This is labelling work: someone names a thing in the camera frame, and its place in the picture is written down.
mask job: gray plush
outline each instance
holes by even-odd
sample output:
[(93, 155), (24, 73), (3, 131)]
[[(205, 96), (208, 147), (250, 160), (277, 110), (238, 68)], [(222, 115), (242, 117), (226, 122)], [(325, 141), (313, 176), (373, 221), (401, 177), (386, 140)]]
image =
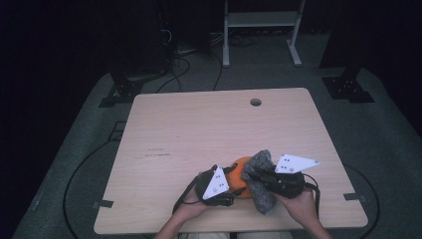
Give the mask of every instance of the gray plush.
[(254, 199), (257, 210), (264, 215), (268, 215), (273, 212), (277, 199), (265, 188), (262, 182), (253, 180), (248, 174), (255, 172), (254, 167), (264, 170), (274, 169), (274, 164), (271, 161), (271, 154), (267, 149), (261, 150), (245, 163), (245, 167), (242, 171), (242, 179), (246, 181), (252, 192), (252, 198)]

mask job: dark background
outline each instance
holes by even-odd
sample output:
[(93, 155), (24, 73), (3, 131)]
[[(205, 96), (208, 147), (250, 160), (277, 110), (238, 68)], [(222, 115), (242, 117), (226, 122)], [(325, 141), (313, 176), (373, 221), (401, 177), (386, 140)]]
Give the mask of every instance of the dark background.
[[(161, 46), (159, 28), (171, 29), (175, 40), (203, 48), (209, 32), (222, 31), (223, 1), (124, 0), (119, 11), (110, 7), (115, 2), (1, 1), (2, 238), (13, 235), (100, 77), (110, 68), (165, 70), (171, 53)], [(245, 6), (252, 11), (296, 7), (277, 2), (245, 1)], [(243, 3), (231, 1), (231, 9), (239, 10)], [(357, 52), (362, 66), (381, 79), (421, 133), (419, 5), (308, 0), (301, 31), (332, 30), (321, 67), (344, 67), (356, 58), (350, 53)], [(141, 23), (128, 26), (135, 21), (124, 16)], [(139, 45), (133, 38), (140, 39)]]

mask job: round hole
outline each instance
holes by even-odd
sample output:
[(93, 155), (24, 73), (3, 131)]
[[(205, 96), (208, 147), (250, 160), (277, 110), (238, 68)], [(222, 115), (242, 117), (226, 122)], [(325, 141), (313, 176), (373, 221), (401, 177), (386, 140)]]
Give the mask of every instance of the round hole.
[(251, 105), (254, 107), (258, 107), (262, 104), (261, 100), (259, 99), (251, 99)]

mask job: orange object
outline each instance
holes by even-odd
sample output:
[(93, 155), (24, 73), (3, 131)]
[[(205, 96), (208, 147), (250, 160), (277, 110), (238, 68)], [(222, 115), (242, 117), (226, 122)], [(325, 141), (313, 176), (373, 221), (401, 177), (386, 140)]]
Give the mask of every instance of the orange object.
[(229, 183), (230, 186), (230, 191), (236, 191), (238, 189), (241, 189), (242, 187), (246, 187), (246, 190), (242, 192), (242, 194), (240, 194), (238, 196), (238, 198), (251, 198), (252, 197), (252, 192), (251, 190), (249, 190), (248, 185), (246, 184), (246, 182), (242, 179), (242, 170), (245, 167), (245, 163), (247, 161), (249, 161), (249, 159), (251, 159), (252, 156), (245, 156), (245, 157), (241, 157), (239, 159), (237, 159), (235, 162), (233, 162), (233, 164), (231, 166), (233, 166), (235, 163), (237, 163), (238, 165), (236, 166), (236, 168), (229, 172), (228, 176), (226, 176), (227, 182)]

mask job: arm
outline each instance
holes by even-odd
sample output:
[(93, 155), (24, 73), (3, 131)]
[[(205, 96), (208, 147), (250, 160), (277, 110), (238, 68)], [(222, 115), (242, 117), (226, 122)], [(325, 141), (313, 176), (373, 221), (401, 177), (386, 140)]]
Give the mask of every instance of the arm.
[(292, 218), (301, 224), (314, 239), (331, 238), (317, 218), (314, 194), (310, 189), (305, 188), (301, 195), (293, 199), (283, 197), (279, 194), (274, 195), (285, 205)]
[(155, 239), (174, 239), (182, 228), (184, 223), (192, 218), (201, 215), (209, 207), (202, 202), (198, 202), (198, 196), (194, 188), (184, 198), (187, 203), (196, 202), (193, 204), (180, 204), (174, 214), (164, 224), (158, 234), (154, 237)]

